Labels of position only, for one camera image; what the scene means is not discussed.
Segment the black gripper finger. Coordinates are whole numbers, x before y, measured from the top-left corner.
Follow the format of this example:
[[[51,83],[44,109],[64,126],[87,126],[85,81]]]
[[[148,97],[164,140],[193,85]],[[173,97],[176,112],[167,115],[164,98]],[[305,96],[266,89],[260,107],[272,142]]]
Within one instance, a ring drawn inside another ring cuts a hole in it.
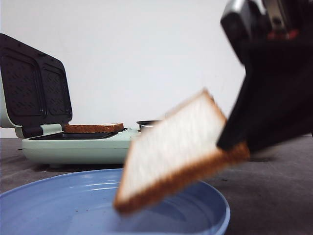
[[[217,145],[246,141],[250,151],[313,130],[313,47],[249,45],[246,77]]]

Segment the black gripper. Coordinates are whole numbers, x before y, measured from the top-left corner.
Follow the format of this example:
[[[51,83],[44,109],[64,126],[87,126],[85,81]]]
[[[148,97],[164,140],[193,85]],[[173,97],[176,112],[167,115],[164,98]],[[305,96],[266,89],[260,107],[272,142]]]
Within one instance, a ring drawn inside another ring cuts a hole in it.
[[[313,2],[311,0],[230,0],[220,24],[240,63],[243,44],[271,40],[313,40]]]

